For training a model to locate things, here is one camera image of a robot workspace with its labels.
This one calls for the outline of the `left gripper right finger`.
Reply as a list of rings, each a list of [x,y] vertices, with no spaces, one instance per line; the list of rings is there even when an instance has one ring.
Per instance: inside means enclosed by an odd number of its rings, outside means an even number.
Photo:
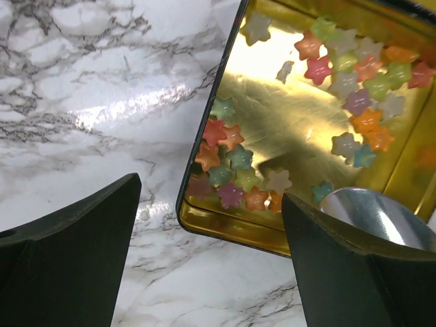
[[[435,325],[435,252],[368,234],[293,195],[282,218],[308,326]]]

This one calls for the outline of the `hinged candy tin box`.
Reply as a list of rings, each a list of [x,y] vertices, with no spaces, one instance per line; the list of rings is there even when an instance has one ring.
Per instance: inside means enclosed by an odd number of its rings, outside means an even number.
[[[288,256],[283,196],[344,187],[435,212],[435,2],[242,1],[178,222]]]

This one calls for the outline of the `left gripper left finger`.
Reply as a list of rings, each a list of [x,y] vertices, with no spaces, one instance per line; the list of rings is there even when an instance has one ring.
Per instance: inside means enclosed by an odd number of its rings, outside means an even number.
[[[2,326],[109,326],[142,183],[127,174],[1,233]]]

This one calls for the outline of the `silver metal scoop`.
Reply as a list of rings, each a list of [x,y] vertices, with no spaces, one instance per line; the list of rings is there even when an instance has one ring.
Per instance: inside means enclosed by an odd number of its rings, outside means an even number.
[[[408,208],[377,191],[344,187],[324,197],[320,210],[391,243],[435,251],[434,231]]]

